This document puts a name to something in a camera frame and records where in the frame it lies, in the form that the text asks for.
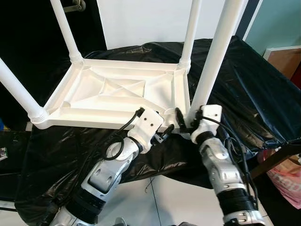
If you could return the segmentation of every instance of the metal bracket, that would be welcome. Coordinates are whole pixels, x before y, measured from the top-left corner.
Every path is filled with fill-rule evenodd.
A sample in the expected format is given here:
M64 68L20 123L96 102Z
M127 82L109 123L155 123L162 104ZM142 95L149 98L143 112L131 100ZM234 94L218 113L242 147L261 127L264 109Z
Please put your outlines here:
M75 4L75 6L64 7L65 13L74 12L74 11L82 12L86 9L86 3L84 0L73 0L72 2L73 4Z

